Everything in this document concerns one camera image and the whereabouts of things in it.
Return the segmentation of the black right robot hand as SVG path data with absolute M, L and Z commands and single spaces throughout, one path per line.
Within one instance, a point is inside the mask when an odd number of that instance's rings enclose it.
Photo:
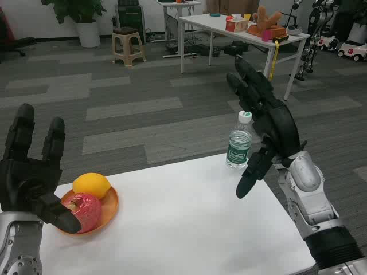
M 294 118 L 284 102 L 273 94 L 270 81 L 256 71 L 242 56 L 235 56 L 235 68 L 240 75 L 226 75 L 231 89 L 239 98 L 239 106 L 252 113 L 253 128 L 261 137 L 261 148 L 251 155 L 248 167 L 237 185 L 236 196 L 245 197 L 271 166 L 280 163 L 289 168 L 291 157 L 304 149 Z

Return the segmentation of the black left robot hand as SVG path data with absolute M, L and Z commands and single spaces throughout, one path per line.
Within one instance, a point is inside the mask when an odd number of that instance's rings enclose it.
M 22 104 L 9 128 L 1 160 L 1 209 L 30 212 L 64 232 L 77 233 L 79 220 L 54 193 L 63 172 L 64 120 L 52 120 L 41 160 L 28 157 L 34 126 L 33 106 Z

